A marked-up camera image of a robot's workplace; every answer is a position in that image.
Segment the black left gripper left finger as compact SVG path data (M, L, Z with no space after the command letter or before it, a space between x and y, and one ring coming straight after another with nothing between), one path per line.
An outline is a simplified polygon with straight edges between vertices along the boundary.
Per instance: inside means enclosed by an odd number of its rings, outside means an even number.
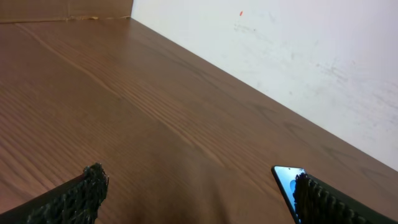
M82 175L1 214L10 224L91 224L108 193L109 176L101 164L83 169Z

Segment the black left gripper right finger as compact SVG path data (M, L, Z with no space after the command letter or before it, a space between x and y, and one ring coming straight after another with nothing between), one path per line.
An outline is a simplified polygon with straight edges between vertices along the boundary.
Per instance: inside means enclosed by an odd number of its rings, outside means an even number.
M303 224L397 224L310 174L295 178L294 212Z

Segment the blue Galaxy smartphone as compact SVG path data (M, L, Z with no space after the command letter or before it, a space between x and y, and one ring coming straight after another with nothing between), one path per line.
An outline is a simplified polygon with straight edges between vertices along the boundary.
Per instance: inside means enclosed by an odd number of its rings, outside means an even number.
M273 166L271 168L272 175L279 187L279 190L289 208L289 212L295 224L300 224L300 220L295 211L295 185L296 176L305 174L306 171L300 167Z

